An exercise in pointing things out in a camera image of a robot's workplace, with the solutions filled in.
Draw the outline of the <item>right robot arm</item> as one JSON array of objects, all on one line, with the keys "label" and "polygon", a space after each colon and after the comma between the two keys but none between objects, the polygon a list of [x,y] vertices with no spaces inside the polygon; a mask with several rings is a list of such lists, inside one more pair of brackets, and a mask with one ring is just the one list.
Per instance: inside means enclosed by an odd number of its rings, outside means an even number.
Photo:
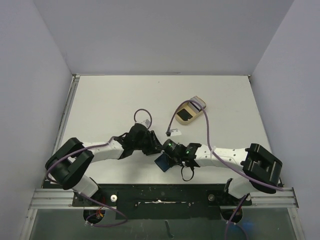
[{"label": "right robot arm", "polygon": [[253,192],[275,194],[283,190],[279,187],[283,163],[257,143],[252,143],[247,148],[211,150],[204,144],[190,143],[184,146],[168,139],[163,144],[162,151],[168,168],[179,165],[190,168],[193,172],[195,168],[216,167],[227,168],[239,174],[240,177],[227,181],[222,192],[223,200],[230,205]]}]

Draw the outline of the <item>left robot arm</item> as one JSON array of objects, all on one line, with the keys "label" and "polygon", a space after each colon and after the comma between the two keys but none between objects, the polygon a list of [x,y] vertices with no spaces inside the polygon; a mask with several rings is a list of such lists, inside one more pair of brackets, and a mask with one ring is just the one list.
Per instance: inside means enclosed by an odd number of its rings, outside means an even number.
[{"label": "left robot arm", "polygon": [[135,123],[129,132],[112,136],[107,142],[85,143],[76,137],[67,140],[46,162],[46,178],[84,195],[88,204],[100,203],[102,193],[99,185],[85,175],[91,163],[104,160],[121,160],[141,151],[144,155],[161,152],[162,145],[153,130],[142,123]]}]

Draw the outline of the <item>blue card holder wallet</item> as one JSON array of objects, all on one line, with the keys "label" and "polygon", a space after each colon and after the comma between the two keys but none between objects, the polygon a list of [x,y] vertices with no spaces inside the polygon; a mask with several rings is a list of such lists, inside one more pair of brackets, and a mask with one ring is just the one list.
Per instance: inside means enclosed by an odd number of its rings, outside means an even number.
[{"label": "blue card holder wallet", "polygon": [[154,162],[164,173],[176,165],[176,162],[165,153],[157,157]]}]

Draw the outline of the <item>black card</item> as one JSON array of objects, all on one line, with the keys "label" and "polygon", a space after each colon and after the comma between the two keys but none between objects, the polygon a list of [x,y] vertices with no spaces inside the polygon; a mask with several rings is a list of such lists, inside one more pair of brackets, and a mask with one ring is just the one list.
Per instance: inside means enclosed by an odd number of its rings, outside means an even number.
[{"label": "black card", "polygon": [[193,116],[185,109],[182,108],[177,112],[177,115],[181,118],[182,121],[189,121]]}]

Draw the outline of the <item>beige oval tray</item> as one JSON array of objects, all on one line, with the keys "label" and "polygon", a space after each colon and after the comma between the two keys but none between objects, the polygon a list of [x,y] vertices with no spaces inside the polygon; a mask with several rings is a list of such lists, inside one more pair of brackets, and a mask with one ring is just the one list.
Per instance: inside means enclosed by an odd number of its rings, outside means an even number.
[{"label": "beige oval tray", "polygon": [[186,109],[191,115],[192,115],[192,118],[188,121],[182,121],[181,118],[177,115],[177,113],[175,114],[175,119],[181,124],[181,125],[188,125],[190,124],[192,121],[194,121],[196,118],[198,118],[200,115],[203,114],[203,111],[200,111],[198,113],[195,113],[189,106],[188,106],[188,102],[184,103],[179,109]]}]

